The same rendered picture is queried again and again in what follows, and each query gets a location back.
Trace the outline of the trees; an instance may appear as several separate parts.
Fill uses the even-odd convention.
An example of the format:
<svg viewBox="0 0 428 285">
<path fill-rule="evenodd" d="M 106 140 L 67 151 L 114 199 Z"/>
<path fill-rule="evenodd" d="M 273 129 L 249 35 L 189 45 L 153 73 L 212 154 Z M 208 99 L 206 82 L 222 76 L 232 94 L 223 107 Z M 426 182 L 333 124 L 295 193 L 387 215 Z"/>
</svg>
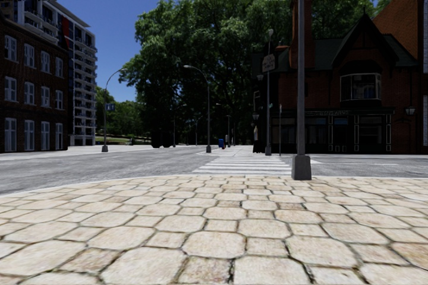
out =
<svg viewBox="0 0 428 285">
<path fill-rule="evenodd" d="M 96 87 L 96 132 L 104 129 L 103 95 L 105 90 Z M 106 102 L 113 103 L 115 110 L 106 112 L 106 133 L 112 135 L 138 135 L 145 134 L 141 119 L 142 104 L 135 101 L 117 102 L 114 97 L 106 92 Z"/>
<path fill-rule="evenodd" d="M 312 0 L 315 39 L 342 37 L 362 13 L 366 0 Z M 160 0 L 140 15 L 135 38 L 141 51 L 125 64 L 121 79 L 134 86 L 142 102 L 141 119 L 152 146 L 166 147 L 185 131 L 207 143 L 207 88 L 210 88 L 210 143 L 266 147 L 267 75 L 262 61 L 270 42 L 270 143 L 279 152 L 279 104 L 282 152 L 297 152 L 297 0 Z"/>
</svg>

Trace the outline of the grey pole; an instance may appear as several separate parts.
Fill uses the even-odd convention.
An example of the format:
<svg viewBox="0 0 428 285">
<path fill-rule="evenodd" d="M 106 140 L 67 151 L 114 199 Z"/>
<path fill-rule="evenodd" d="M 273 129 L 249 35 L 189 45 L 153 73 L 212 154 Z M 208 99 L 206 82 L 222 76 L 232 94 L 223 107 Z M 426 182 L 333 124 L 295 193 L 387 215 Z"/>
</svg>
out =
<svg viewBox="0 0 428 285">
<path fill-rule="evenodd" d="M 305 142 L 305 39 L 304 0 L 297 0 L 298 6 L 298 75 L 297 75 L 297 154 L 292 160 L 292 178 L 296 181 L 311 180 L 310 157 L 306 154 Z"/>
</svg>

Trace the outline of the white balconied apartment tower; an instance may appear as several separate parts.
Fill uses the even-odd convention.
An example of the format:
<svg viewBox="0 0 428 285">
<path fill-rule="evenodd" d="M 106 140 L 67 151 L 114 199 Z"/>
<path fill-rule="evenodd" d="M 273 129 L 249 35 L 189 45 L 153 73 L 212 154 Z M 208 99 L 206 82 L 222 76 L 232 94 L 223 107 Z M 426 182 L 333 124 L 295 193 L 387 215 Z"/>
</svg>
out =
<svg viewBox="0 0 428 285">
<path fill-rule="evenodd" d="M 93 145 L 96 133 L 96 42 L 89 25 L 57 0 L 0 0 L 8 20 L 69 53 L 68 144 Z"/>
</svg>

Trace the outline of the red brick gabled building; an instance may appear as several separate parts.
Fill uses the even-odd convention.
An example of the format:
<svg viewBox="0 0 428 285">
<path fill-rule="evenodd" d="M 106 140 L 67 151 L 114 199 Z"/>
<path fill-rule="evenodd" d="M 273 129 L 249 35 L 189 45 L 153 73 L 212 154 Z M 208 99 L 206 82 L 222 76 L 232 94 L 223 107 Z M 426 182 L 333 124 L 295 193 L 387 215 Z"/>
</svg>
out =
<svg viewBox="0 0 428 285">
<path fill-rule="evenodd" d="M 329 39 L 304 8 L 306 152 L 428 154 L 428 0 L 391 0 Z"/>
</svg>

